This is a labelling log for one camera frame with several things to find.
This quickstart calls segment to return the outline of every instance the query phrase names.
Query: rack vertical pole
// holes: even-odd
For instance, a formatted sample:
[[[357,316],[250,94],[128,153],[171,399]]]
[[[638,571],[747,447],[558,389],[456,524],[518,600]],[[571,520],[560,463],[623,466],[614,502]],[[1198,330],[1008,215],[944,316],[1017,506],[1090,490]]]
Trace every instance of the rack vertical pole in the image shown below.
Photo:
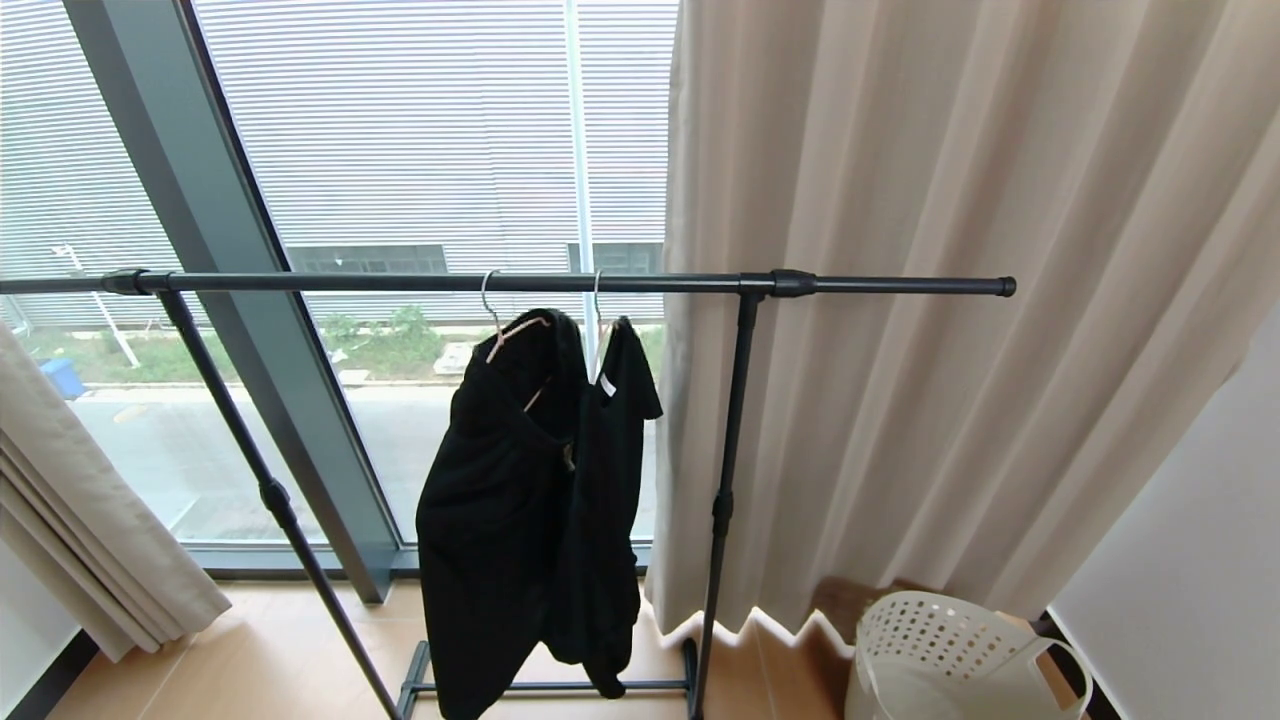
[[[266,506],[266,509],[275,518],[276,524],[282,530],[284,530],[284,537],[288,538],[289,544],[293,547],[293,552],[298,556],[298,560],[302,561],[302,569],[306,570],[307,577],[311,579],[311,584],[315,585],[316,592],[320,594],[320,600],[324,601],[325,609],[329,610],[329,616],[333,618],[334,625],[338,626],[342,639],[347,641],[347,648],[351,650],[351,655],[356,659],[361,671],[364,671],[365,679],[369,680],[369,685],[374,689],[374,694],[378,696],[378,702],[387,712],[387,717],[390,720],[401,720],[401,714],[396,707],[396,702],[392,700],[390,693],[387,692],[381,679],[378,676],[378,670],[374,669],[372,660],[370,660],[369,653],[365,652],[365,646],[361,644],[360,637],[356,635],[356,629],[352,626],[351,619],[347,618],[347,612],[338,602],[338,596],[333,592],[333,585],[329,584],[329,578],[325,577],[324,569],[320,566],[320,561],[316,560],[315,552],[312,552],[306,536],[302,533],[302,528],[298,527],[298,518],[293,512],[293,507],[289,505],[288,491],[285,491],[284,486],[282,486],[280,482],[271,475],[270,469],[266,466],[266,461],[262,460],[262,454],[253,442],[253,436],[248,432],[248,425],[244,424],[244,418],[242,418],[239,410],[236,409],[232,393],[227,388],[227,383],[223,380],[221,374],[219,374],[218,366],[214,365],[214,359],[209,354],[209,348],[205,346],[204,338],[200,337],[196,322],[191,316],[191,307],[187,306],[187,301],[183,300],[182,293],[179,292],[159,291],[155,295],[160,299],[160,304],[164,305],[164,310],[169,315],[169,320],[178,329],[178,334],[182,336],[182,342],[187,346],[187,352],[191,354],[191,359],[196,363],[196,369],[200,370],[200,377],[204,378],[205,386],[209,387],[209,392],[214,396],[214,404],[218,405],[218,411],[221,414],[228,429],[230,429],[232,436],[236,438],[236,445],[239,446],[241,452],[244,455],[244,460],[253,471],[253,477],[257,479],[259,496],[262,498],[262,505]]]
[[[690,720],[703,720],[703,698],[707,696],[707,674],[710,669],[712,638],[716,628],[716,606],[719,602],[721,573],[724,568],[724,539],[733,516],[733,470],[737,465],[737,436],[742,429],[742,401],[746,396],[748,366],[751,361],[751,338],[755,315],[763,295],[744,293],[737,301],[737,340],[733,342],[733,370],[728,386],[728,414],[724,419],[724,455],[721,460],[719,489],[712,503],[712,562],[707,578],[707,605],[703,606],[703,639],[699,644],[698,679],[689,696]]]

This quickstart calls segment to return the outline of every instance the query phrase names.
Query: black t-shirt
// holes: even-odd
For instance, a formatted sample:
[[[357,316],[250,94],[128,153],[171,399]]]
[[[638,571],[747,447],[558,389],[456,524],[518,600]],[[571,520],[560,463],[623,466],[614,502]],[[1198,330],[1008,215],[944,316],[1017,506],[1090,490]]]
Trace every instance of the black t-shirt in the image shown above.
[[[640,612],[631,525],[640,497],[644,421],[662,415],[631,323],[614,324],[600,377],[582,393],[573,489],[548,609],[547,647],[581,662],[604,697],[621,697]]]
[[[564,314],[531,310],[508,328],[534,316],[550,327],[512,336],[492,364],[494,338],[476,346],[417,506],[436,701],[449,720],[502,697],[545,624],[586,368]]]

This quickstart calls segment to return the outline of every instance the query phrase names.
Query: street light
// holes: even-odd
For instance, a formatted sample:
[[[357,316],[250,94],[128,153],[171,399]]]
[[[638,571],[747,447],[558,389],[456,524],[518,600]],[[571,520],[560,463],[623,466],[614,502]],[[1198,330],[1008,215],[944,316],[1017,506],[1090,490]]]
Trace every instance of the street light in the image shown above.
[[[84,274],[84,265],[79,261],[79,255],[76,255],[76,249],[70,245],[63,243],[54,247],[54,255],[69,259],[72,261],[72,266],[76,268],[76,272],[81,275]],[[106,319],[106,325],[111,328],[111,334],[115,337],[115,342],[120,346],[120,351],[123,351],[124,356],[129,359],[129,365],[133,368],[141,368],[142,363],[138,363],[138,356],[134,355],[133,348],[129,347],[129,341],[124,340],[124,336],[120,334],[120,328],[115,327],[115,320],[111,319],[111,313],[106,309],[106,304],[102,302],[102,296],[97,292],[90,292],[90,295],[93,297],[93,302],[97,304],[97,309],[102,311],[102,318]]]

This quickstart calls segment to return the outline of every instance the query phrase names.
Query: blue bin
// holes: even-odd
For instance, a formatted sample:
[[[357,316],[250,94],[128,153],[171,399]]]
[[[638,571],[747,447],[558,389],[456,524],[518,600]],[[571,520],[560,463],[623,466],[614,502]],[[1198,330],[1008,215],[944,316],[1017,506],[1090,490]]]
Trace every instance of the blue bin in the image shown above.
[[[68,357],[59,357],[40,364],[40,372],[45,373],[49,382],[54,383],[63,400],[76,400],[84,395],[84,383],[81,382],[76,368]]]

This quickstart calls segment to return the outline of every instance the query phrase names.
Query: white plastic basket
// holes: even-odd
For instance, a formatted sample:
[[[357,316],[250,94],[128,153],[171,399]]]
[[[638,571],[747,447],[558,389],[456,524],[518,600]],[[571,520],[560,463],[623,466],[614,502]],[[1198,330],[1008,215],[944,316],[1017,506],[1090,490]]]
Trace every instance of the white plastic basket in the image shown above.
[[[1062,710],[1036,659],[1060,646],[1080,666],[1084,697]],[[845,720],[1079,720],[1093,678],[1064,643],[952,597],[897,592],[858,623],[858,682]]]

